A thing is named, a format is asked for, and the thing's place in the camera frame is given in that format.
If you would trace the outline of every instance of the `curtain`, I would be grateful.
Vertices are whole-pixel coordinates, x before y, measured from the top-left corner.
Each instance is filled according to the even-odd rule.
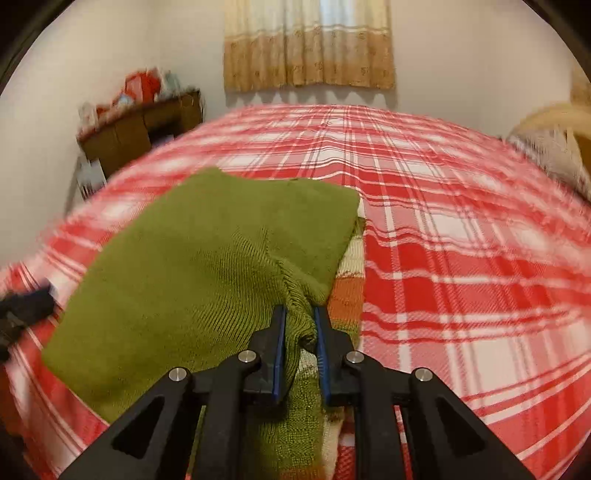
[[[226,91],[314,83],[393,88],[389,2],[226,0]]]

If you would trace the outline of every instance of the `red object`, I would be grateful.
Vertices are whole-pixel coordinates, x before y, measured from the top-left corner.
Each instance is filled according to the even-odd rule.
[[[360,106],[234,110],[113,176],[37,255],[0,272],[0,290],[48,279],[66,305],[111,238],[209,166],[356,189],[360,349],[388,368],[431,368],[537,478],[567,468],[591,425],[591,207],[457,125]],[[106,424],[43,365],[56,325],[28,330],[7,371],[28,437],[60,472]],[[335,480],[354,478],[352,435],[346,422]]]
[[[123,93],[133,98],[136,103],[151,103],[161,88],[160,79],[153,71],[136,72],[125,79]]]

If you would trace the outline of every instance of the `plaid bedspread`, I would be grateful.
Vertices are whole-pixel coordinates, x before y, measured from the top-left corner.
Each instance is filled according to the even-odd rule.
[[[65,307],[111,237],[211,165],[355,188],[367,218],[361,350],[431,368],[537,478],[560,476],[591,427],[591,208],[465,128],[353,106],[233,111],[114,176],[37,255],[3,270],[1,290],[49,279]],[[40,361],[56,325],[27,332],[7,366],[44,478],[106,428]],[[347,423],[338,458],[335,478],[352,480]]]

